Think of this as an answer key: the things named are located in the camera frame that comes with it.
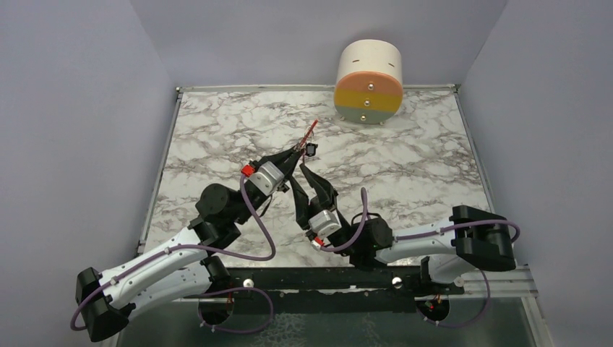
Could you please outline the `silver spiral keyring holder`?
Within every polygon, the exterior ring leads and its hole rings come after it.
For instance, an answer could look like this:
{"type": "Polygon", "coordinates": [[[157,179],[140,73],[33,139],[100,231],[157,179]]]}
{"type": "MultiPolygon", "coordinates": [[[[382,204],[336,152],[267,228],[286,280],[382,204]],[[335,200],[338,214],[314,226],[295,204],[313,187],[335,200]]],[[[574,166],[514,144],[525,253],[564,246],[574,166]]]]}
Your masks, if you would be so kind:
{"type": "Polygon", "coordinates": [[[307,156],[307,145],[309,144],[309,136],[303,136],[292,148],[295,153],[300,155],[300,159],[304,161],[307,156]]]}

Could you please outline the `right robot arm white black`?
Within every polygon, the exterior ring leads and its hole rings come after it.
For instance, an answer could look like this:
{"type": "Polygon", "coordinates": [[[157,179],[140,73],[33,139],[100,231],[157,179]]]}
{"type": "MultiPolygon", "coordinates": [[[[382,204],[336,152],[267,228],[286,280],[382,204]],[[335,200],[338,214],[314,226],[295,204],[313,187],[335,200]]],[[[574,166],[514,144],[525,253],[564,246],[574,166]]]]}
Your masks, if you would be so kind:
{"type": "Polygon", "coordinates": [[[420,257],[417,284],[426,294],[437,293],[474,269],[507,272],[516,268],[513,245],[520,227],[501,215],[458,205],[449,218],[394,229],[379,213],[369,211],[368,192],[361,188],[361,210],[348,221],[339,211],[333,185],[304,164],[299,168],[316,195],[309,197],[289,177],[296,223],[318,252],[348,257],[351,265],[363,270],[420,257]]]}

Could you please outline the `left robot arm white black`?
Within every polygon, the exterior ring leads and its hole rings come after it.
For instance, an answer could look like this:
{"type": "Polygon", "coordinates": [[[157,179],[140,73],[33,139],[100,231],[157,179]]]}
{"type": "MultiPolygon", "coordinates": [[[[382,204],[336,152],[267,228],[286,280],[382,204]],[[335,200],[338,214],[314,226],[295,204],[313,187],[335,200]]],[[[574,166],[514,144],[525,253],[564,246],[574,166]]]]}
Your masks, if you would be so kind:
{"type": "Polygon", "coordinates": [[[224,293],[227,277],[217,254],[265,262],[276,256],[276,247],[257,208],[275,192],[288,190],[303,150],[293,146],[241,170],[239,188],[214,183],[205,187],[195,204],[197,217],[165,243],[111,269],[89,267],[77,276],[78,308],[70,321],[73,331],[87,331],[100,342],[123,330],[130,317],[146,306],[172,301],[202,289],[208,296],[224,293]],[[239,254],[227,248],[237,240],[239,226],[253,218],[262,230],[270,253],[239,254]]]}

